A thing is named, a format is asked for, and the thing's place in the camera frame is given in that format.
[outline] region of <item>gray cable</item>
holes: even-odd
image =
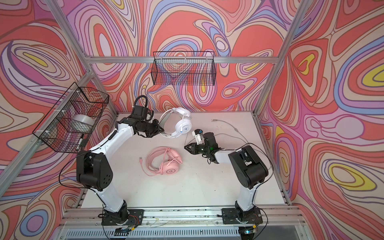
[[[189,134],[189,132],[187,132],[187,136],[185,137],[184,146],[186,145],[185,143],[187,142],[188,134]]]
[[[232,124],[230,124],[229,122],[220,120],[220,119],[212,119],[212,122],[217,122],[217,121],[219,121],[219,122],[225,122],[226,124],[229,124],[231,127],[233,127],[233,129],[234,129],[236,132],[238,132],[238,133],[239,133],[239,134],[246,140],[246,143],[248,142],[248,140],[244,137],[244,135],[241,134],[241,133],[239,132],[239,130],[237,130],[237,128],[235,128]]]
[[[226,133],[219,133],[219,134],[215,134],[215,136],[217,136],[217,135],[220,135],[220,134],[224,134],[224,135],[227,135],[227,136],[230,136],[230,137],[234,137],[234,138],[237,138],[237,139],[240,139],[241,141],[243,141],[244,143],[247,143],[246,141],[244,141],[244,139],[242,139],[242,138],[239,138],[239,137],[235,137],[235,136],[231,136],[231,135],[229,135],[229,134],[226,134]]]

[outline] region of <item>vent grille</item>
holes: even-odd
[[[114,229],[105,228],[111,239],[141,238],[177,238],[177,237],[238,237],[238,227],[154,227],[137,228],[130,233],[114,236]],[[105,239],[103,229],[73,228],[69,229],[65,239]]]

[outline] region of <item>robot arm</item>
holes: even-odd
[[[202,130],[192,132],[196,142],[184,148],[191,154],[202,154],[213,163],[232,164],[237,179],[241,183],[240,194],[235,202],[237,215],[240,222],[246,222],[257,211],[253,204],[257,187],[262,184],[268,175],[268,169],[251,146],[244,146],[237,150],[222,150],[216,143],[212,132],[202,134]]]
[[[149,122],[153,117],[153,111],[148,110],[146,106],[136,105],[141,97],[145,96],[139,96],[136,99],[130,116],[116,122],[115,129],[106,138],[89,151],[80,151],[76,158],[77,181],[86,188],[91,188],[99,196],[105,205],[104,214],[107,216],[105,222],[117,225],[125,224],[129,213],[126,202],[119,197],[115,187],[110,184],[113,172],[108,159],[134,134],[142,137],[153,137],[164,131],[159,126],[158,120],[154,119],[152,122]],[[139,134],[139,132],[144,132],[146,136]]]

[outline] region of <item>black joint housing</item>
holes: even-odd
[[[264,182],[268,169],[251,146],[245,146],[239,152],[229,155],[233,169],[240,183],[252,189],[258,182]]]
[[[130,117],[143,121],[147,119],[147,114],[148,108],[142,106],[135,106],[132,110],[132,114]]]
[[[86,188],[93,187],[101,192],[112,182],[112,169],[103,153],[84,152],[87,151],[80,151],[76,158],[76,180]]]

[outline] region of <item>white headphones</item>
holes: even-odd
[[[174,138],[179,137],[181,134],[188,133],[192,129],[191,112],[184,108],[171,108],[163,113],[160,117],[159,126],[164,128],[165,122],[168,120],[171,113],[179,114],[182,119],[176,123],[175,131],[172,134],[160,133],[164,137]]]

